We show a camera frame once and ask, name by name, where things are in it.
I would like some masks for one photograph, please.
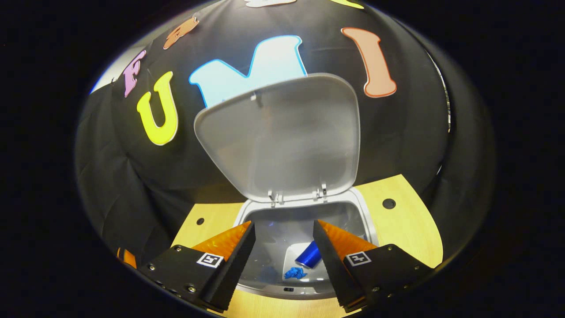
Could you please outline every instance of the wooden surface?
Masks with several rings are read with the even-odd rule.
[[[428,209],[402,175],[355,187],[369,208],[379,246],[395,244],[431,268],[444,257],[440,232]],[[383,201],[393,199],[389,210]]]
[[[355,187],[363,195],[377,231],[379,246],[396,244],[429,267],[443,258],[440,234],[428,209],[402,175]],[[393,209],[383,200],[393,199]],[[180,228],[173,245],[192,247],[230,229],[243,203],[195,204]],[[204,218],[204,223],[196,221]],[[345,311],[336,298],[285,300],[236,290],[225,317],[343,317]]]

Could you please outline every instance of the light blue letter m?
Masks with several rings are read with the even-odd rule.
[[[192,72],[188,82],[198,85],[209,108],[255,88],[307,76],[298,52],[300,43],[296,35],[268,38],[255,47],[248,76],[214,59]]]

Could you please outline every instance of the blue glove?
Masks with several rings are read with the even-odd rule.
[[[289,278],[296,278],[296,279],[301,279],[302,277],[306,276],[308,274],[304,274],[304,271],[302,270],[302,268],[300,267],[292,267],[288,272],[286,272],[284,274],[284,278],[285,279],[289,279]]]

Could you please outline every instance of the orange object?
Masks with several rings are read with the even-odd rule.
[[[364,86],[368,97],[384,97],[396,92],[396,82],[390,78],[383,51],[379,45],[381,39],[374,33],[359,28],[342,28],[341,33],[352,39],[365,64],[367,82]]]
[[[251,221],[247,221],[243,224],[233,227],[225,232],[207,239],[200,244],[196,244],[192,247],[192,249],[204,253],[224,256],[224,259],[228,260],[233,252],[233,249],[236,248],[237,243],[239,243],[241,237],[244,235],[250,224]]]
[[[186,21],[184,21],[181,25],[179,25],[178,27],[176,27],[173,32],[171,32],[168,36],[167,36],[167,41],[165,41],[165,44],[163,45],[163,50],[166,50],[168,48],[171,47],[171,45],[175,44],[176,41],[184,36],[185,34],[187,34],[188,32],[192,31],[192,29],[194,29],[194,27],[196,27],[196,25],[198,24],[198,19],[196,17],[192,17]]]
[[[118,251],[116,253],[116,257],[121,260],[122,262],[131,265],[133,268],[137,269],[136,264],[136,257],[135,255],[131,254],[128,250],[124,249],[123,260],[120,258],[120,250],[121,247],[118,247]]]
[[[378,247],[328,222],[322,220],[318,220],[318,222],[320,222],[330,242],[332,242],[333,248],[341,261],[344,261],[345,255],[364,252]]]
[[[128,250],[124,250],[124,263],[131,265],[133,268],[137,269],[136,257],[133,256]]]

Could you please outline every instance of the trash can lid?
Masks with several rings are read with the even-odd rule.
[[[194,120],[194,132],[226,178],[257,202],[334,195],[355,182],[357,96],[325,73],[241,94]]]

